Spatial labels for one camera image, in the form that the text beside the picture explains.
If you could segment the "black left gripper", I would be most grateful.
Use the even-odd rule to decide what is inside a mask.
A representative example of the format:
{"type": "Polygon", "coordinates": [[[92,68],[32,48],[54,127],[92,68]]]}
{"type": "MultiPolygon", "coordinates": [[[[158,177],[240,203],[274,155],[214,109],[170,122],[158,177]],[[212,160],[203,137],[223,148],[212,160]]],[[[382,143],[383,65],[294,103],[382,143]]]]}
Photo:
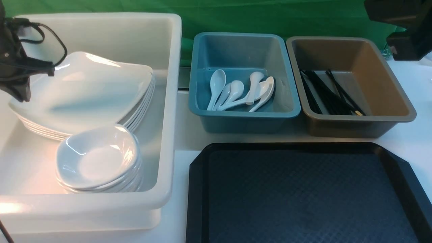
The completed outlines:
{"type": "Polygon", "coordinates": [[[32,23],[26,18],[6,17],[5,7],[0,10],[0,84],[4,91],[19,102],[28,102],[31,98],[30,77],[37,74],[54,76],[55,65],[52,61],[29,57],[23,43],[41,44],[45,34],[41,24],[32,23]],[[20,39],[19,32],[31,28],[36,30],[40,40],[20,39]]]}

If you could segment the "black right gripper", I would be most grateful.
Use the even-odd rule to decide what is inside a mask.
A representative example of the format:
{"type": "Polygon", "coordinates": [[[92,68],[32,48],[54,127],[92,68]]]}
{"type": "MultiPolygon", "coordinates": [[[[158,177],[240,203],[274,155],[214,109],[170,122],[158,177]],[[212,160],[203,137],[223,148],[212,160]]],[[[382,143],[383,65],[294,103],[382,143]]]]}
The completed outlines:
{"type": "Polygon", "coordinates": [[[365,0],[364,7],[370,20],[404,29],[386,38],[394,60],[419,61],[431,52],[430,0],[365,0]]]}

